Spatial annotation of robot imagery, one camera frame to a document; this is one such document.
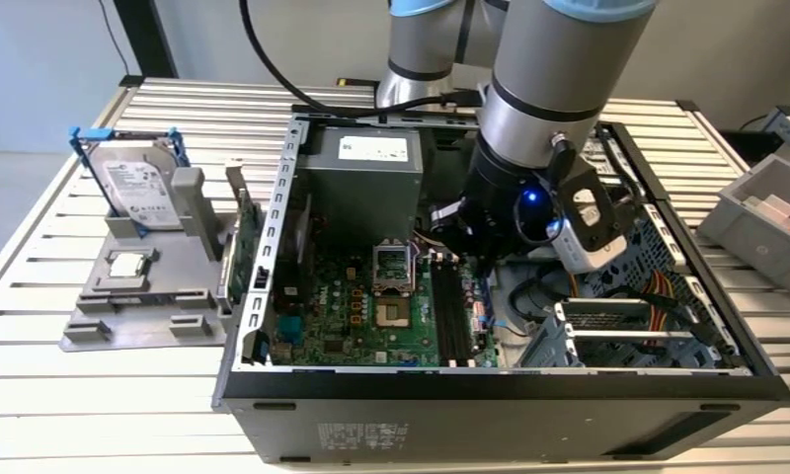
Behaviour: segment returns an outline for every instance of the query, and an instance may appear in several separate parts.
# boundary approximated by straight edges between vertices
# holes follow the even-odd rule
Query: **hard drive label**
[[[158,168],[145,162],[106,161],[105,172],[129,217],[148,228],[180,225]]]

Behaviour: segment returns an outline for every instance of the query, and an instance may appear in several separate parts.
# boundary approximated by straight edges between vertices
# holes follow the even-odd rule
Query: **ram slot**
[[[465,365],[472,358],[472,340],[456,264],[449,261],[434,262],[430,266],[430,282],[440,360],[442,364],[456,360],[457,365]]]

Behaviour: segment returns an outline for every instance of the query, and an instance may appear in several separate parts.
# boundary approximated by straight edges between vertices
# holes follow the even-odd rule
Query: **motherboard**
[[[317,253],[309,301],[280,315],[274,363],[497,367],[468,265],[414,245],[369,250]]]

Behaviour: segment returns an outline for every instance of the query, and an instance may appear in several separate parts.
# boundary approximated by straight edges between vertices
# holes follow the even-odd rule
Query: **gray plastic bin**
[[[790,164],[768,157],[720,192],[721,201],[700,232],[776,284],[790,289],[790,230],[757,212],[748,199],[776,195],[790,204]]]

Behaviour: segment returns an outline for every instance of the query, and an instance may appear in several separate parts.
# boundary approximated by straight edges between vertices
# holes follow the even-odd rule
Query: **green circuit board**
[[[292,346],[290,363],[438,367],[428,258],[416,259],[414,290],[404,298],[398,294],[374,295],[372,256],[364,257],[316,258],[312,302],[301,316],[302,336]],[[472,284],[468,267],[461,273]],[[482,304],[480,295],[472,297]],[[465,309],[469,327],[472,316],[473,310]],[[476,366],[497,366],[492,337],[488,341],[485,350],[474,353]]]

